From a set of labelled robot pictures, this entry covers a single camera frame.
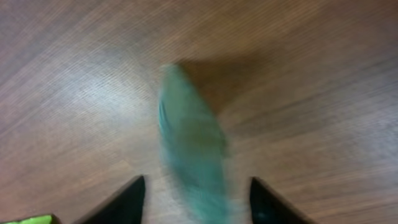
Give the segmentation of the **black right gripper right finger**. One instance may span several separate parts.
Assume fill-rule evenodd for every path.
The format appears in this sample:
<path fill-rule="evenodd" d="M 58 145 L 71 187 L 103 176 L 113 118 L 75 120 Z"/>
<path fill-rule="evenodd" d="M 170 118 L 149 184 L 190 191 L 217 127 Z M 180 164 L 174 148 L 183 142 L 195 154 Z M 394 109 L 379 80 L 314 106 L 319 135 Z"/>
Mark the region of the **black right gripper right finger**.
<path fill-rule="evenodd" d="M 249 204 L 253 224 L 315 223 L 284 200 L 258 177 L 251 178 Z"/>

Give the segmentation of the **green snack bag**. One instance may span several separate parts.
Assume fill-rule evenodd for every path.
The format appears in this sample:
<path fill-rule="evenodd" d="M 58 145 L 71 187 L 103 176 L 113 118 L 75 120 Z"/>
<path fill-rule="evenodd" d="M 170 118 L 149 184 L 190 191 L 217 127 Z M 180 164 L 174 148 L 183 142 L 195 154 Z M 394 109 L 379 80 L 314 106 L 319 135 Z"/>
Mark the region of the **green snack bag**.
<path fill-rule="evenodd" d="M 20 220 L 1 222 L 1 224 L 58 224 L 58 220 L 53 215 L 39 215 Z"/>

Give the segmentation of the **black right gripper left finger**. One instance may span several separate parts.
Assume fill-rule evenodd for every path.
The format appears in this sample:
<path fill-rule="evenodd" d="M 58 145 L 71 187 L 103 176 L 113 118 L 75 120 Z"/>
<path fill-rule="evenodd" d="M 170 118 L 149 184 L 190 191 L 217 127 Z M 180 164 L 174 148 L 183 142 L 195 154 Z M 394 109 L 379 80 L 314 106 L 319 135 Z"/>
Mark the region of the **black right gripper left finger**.
<path fill-rule="evenodd" d="M 138 175 L 75 223 L 141 224 L 145 196 L 145 178 Z"/>

